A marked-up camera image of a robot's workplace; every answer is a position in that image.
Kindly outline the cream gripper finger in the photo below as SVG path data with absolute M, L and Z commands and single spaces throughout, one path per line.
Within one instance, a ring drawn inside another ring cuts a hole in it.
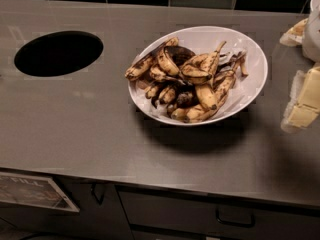
M 298 70 L 293 78 L 290 101 L 283 114 L 281 129 L 296 133 L 308 128 L 320 116 L 320 67 Z
M 296 23 L 281 36 L 279 42 L 289 47 L 300 46 L 302 44 L 303 34 L 307 21 L 308 19 L 305 18 Z

